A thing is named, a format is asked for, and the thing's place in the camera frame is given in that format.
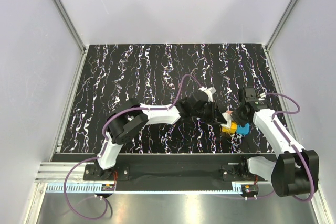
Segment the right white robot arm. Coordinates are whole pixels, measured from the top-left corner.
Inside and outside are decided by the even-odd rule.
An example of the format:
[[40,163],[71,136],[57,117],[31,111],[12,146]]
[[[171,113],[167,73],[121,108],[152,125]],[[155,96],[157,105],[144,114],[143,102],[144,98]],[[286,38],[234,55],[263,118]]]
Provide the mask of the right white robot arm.
[[271,108],[266,93],[258,94],[254,87],[238,91],[240,106],[231,113],[239,126],[254,124],[270,143],[277,157],[272,162],[263,156],[248,158],[238,167],[239,176],[250,180],[254,176],[271,182],[279,197],[292,196],[299,201],[306,194],[310,201],[318,190],[319,156],[307,150],[288,132],[278,119],[280,111]]

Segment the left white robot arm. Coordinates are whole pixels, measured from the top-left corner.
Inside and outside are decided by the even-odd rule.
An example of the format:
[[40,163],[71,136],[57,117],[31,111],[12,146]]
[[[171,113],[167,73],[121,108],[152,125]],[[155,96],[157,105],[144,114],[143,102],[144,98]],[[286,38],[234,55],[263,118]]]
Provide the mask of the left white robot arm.
[[210,125],[226,125],[229,120],[214,100],[215,92],[213,87],[201,87],[191,96],[168,105],[146,105],[129,99],[113,111],[102,128],[104,142],[95,161],[95,174],[103,180],[109,179],[123,145],[132,141],[147,125],[173,125],[191,118],[198,118]]

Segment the blue folding extension socket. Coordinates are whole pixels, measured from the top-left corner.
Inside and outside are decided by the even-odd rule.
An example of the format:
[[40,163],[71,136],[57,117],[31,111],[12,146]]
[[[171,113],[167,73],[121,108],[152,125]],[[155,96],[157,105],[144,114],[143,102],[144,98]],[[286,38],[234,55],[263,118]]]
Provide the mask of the blue folding extension socket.
[[249,123],[245,124],[244,126],[239,125],[236,131],[237,134],[241,135],[247,135],[249,134],[249,132],[250,132]]

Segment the yellow socket cube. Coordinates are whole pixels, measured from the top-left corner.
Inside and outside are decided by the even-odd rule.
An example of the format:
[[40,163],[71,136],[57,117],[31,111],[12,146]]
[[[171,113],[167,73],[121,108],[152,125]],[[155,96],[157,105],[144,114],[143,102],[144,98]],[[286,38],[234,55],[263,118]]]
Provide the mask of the yellow socket cube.
[[221,133],[226,134],[235,134],[237,132],[238,125],[235,122],[231,122],[230,124],[221,125]]

